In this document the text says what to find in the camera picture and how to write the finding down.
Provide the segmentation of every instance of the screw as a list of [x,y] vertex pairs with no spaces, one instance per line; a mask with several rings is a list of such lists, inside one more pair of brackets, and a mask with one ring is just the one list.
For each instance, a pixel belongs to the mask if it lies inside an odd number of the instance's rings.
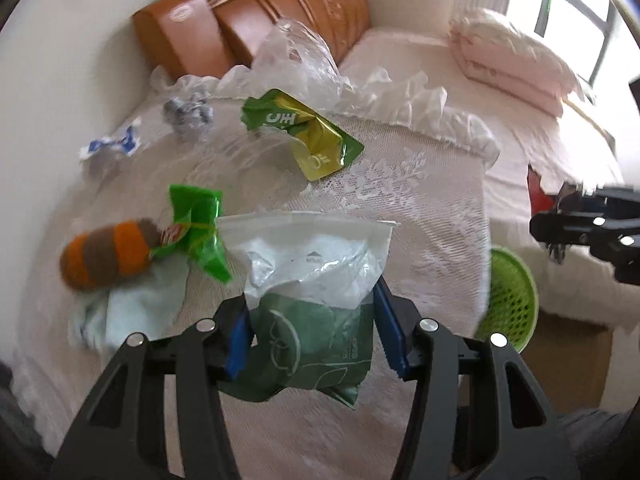
[[134,332],[127,337],[127,344],[129,346],[140,346],[143,342],[145,342],[145,335],[140,332]]
[[425,332],[435,332],[438,329],[438,322],[430,317],[420,320],[420,329]]
[[507,346],[507,343],[509,342],[507,338],[499,332],[495,332],[491,334],[491,337],[489,338],[489,340],[491,341],[491,343],[493,343],[494,345],[500,348]]
[[206,317],[205,319],[201,319],[196,323],[196,330],[198,332],[211,332],[216,329],[216,322]]

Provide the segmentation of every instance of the pink pillow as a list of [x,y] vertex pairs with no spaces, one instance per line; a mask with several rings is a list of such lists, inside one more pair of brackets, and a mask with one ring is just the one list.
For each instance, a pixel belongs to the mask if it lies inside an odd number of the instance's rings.
[[553,117],[562,117],[564,110],[562,109],[562,101],[559,98],[541,91],[526,81],[465,59],[460,43],[457,41],[451,41],[450,46],[462,72],[469,79],[486,83],[489,86],[507,92],[507,94],[519,97]]
[[576,89],[575,84],[567,82],[550,67],[532,57],[522,57],[503,44],[477,36],[471,40],[460,36],[460,49],[466,60],[526,81],[553,97],[561,99]]
[[465,59],[527,81],[554,97],[575,91],[584,99],[569,65],[543,38],[520,30],[503,14],[469,9],[449,25],[450,36],[459,39]]

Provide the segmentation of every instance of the light blue towel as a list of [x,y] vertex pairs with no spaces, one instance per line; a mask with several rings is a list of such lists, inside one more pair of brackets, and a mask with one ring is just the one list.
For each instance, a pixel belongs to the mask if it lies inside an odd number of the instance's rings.
[[180,311],[188,275],[187,257],[176,253],[121,285],[78,293],[78,309],[69,320],[70,342],[109,354],[132,332],[161,338]]

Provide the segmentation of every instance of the window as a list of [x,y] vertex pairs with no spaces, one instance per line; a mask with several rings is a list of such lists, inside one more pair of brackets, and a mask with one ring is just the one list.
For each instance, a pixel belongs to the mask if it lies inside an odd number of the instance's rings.
[[536,33],[593,87],[616,15],[611,0],[542,0]]

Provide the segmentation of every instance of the green laundry basket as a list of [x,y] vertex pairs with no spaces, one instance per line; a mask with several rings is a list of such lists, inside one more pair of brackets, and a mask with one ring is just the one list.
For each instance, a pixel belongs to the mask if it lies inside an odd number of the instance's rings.
[[476,339],[500,332],[522,352],[538,322],[538,291],[526,264],[504,247],[491,249],[491,290],[486,316]]

